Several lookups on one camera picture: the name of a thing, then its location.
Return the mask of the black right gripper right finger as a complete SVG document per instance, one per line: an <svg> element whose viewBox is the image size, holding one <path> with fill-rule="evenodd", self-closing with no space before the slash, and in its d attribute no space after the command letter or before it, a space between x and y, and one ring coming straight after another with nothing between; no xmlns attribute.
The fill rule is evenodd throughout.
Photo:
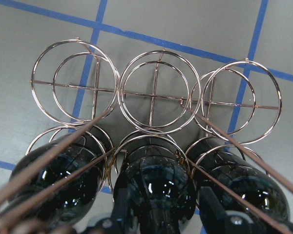
<svg viewBox="0 0 293 234"><path fill-rule="evenodd" d="M208 234L278 234L265 221L240 211L225 210L211 187L199 190L199 209Z"/></svg>

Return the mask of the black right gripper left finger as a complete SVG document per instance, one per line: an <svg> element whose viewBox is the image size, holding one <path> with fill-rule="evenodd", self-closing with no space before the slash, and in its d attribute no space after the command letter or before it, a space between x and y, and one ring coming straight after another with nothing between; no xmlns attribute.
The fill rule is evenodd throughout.
<svg viewBox="0 0 293 234"><path fill-rule="evenodd" d="M135 234L137 218L131 208L131 198L125 172L121 172L113 190L114 206L110 217L85 229L86 234Z"/></svg>

